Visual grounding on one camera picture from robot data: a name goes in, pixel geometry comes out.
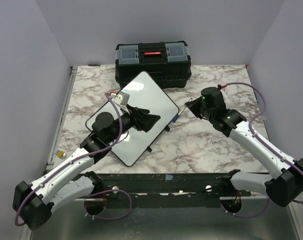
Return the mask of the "white whiteboard marker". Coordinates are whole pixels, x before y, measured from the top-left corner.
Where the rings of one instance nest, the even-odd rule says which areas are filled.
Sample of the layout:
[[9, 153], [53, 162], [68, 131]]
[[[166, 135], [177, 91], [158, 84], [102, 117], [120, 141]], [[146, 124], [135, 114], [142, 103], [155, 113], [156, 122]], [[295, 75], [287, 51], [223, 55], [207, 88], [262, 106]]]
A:
[[178, 114], [175, 115], [175, 117], [172, 119], [172, 123], [175, 123], [179, 117], [181, 116], [181, 114], [185, 111], [185, 109], [187, 108], [187, 106], [184, 104], [184, 107], [178, 112]]

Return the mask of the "white whiteboard black frame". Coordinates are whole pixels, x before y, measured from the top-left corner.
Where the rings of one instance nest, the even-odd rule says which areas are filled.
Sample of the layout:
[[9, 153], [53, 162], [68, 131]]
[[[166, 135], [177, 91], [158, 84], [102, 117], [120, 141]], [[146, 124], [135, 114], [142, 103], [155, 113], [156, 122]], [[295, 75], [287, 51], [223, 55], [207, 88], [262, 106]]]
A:
[[128, 105], [150, 110], [160, 120], [148, 131], [137, 131], [131, 123], [128, 111], [117, 106], [110, 97], [102, 107], [90, 116], [85, 126], [99, 142], [111, 145], [111, 152], [127, 167], [131, 167], [141, 155], [151, 151], [151, 144], [179, 112], [174, 101], [157, 85], [145, 71], [140, 72], [120, 91], [130, 95]]

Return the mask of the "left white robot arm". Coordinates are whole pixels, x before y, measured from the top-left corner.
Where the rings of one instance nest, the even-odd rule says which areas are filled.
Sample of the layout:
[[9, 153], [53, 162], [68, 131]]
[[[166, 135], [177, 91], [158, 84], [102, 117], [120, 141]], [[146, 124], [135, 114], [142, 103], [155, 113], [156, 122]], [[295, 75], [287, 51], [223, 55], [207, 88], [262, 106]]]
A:
[[115, 112], [116, 118], [110, 112], [100, 112], [91, 133], [68, 159], [31, 183], [22, 181], [15, 187], [12, 208], [16, 212], [14, 224], [17, 227], [27, 225], [30, 230], [37, 230], [65, 204], [111, 192], [94, 172], [79, 174], [103, 159], [122, 134], [130, 129], [147, 133], [161, 119], [148, 109], [130, 105]]

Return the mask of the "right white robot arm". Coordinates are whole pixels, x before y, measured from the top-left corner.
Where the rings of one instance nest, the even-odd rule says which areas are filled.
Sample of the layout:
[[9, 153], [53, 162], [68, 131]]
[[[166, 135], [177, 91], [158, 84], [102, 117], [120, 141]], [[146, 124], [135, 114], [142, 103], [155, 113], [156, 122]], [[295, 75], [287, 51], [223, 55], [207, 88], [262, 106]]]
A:
[[235, 109], [228, 109], [223, 86], [207, 87], [200, 97], [185, 103], [193, 115], [209, 121], [213, 128], [240, 144], [267, 170], [267, 174], [233, 170], [222, 182], [222, 192], [233, 196], [238, 191], [264, 194], [280, 207], [286, 207], [303, 192], [303, 158], [284, 153], [256, 131]]

